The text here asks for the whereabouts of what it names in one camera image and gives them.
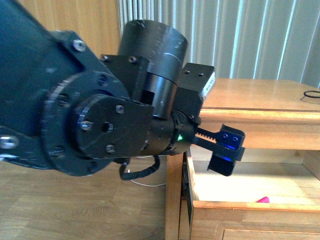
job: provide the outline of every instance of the wooden countertop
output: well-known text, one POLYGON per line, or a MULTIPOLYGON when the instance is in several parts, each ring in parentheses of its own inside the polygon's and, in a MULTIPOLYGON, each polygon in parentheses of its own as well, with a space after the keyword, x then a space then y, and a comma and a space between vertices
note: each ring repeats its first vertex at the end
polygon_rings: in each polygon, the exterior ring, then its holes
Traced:
POLYGON ((246 148, 319 150, 320 99, 304 97, 307 90, 318 89, 289 80, 217 78, 200 127, 238 128, 246 148))

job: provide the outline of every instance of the black bracket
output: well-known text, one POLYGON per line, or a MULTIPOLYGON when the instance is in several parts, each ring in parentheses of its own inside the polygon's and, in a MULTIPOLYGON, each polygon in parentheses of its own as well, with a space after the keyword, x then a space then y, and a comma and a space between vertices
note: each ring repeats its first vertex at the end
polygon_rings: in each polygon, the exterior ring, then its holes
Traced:
POLYGON ((224 176, 230 176, 237 161, 241 161, 245 148, 242 144, 245 133, 238 129, 222 125, 219 132, 210 132, 198 128, 193 144, 212 151, 208 170, 224 176))

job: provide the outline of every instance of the green led light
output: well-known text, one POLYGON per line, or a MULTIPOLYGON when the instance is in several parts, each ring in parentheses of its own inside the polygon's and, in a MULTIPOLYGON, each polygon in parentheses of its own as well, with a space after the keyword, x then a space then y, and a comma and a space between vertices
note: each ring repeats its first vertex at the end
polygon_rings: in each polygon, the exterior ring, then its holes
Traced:
POLYGON ((184 139, 184 137, 181 135, 181 134, 179 134, 179 136, 178 136, 178 141, 182 141, 184 139))

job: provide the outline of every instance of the robotic arm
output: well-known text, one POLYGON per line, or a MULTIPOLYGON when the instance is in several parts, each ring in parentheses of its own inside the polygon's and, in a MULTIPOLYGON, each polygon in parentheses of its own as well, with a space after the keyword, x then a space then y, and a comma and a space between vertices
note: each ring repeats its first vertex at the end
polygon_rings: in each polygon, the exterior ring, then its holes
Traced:
POLYGON ((76 33, 48 32, 16 1, 0 1, 0 23, 5 161, 86 176, 112 161, 124 172, 130 157, 153 155, 150 174, 158 155, 191 144, 211 150, 208 168, 225 176, 241 160, 242 131, 199 128, 214 67, 182 68, 187 40, 172 27, 129 22, 118 55, 98 59, 76 33))

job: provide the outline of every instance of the black cylinder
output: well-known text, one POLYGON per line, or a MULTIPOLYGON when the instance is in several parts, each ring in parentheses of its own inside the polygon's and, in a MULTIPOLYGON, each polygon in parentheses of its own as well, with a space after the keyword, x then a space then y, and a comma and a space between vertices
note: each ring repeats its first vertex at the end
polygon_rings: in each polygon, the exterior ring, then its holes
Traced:
POLYGON ((142 56, 150 61, 148 72, 177 84, 188 41, 174 28, 151 20, 126 24, 119 55, 142 56))
POLYGON ((124 28, 119 55, 142 56, 150 61, 141 102, 151 104, 157 118, 170 118, 187 45, 180 32, 160 22, 135 20, 124 28))

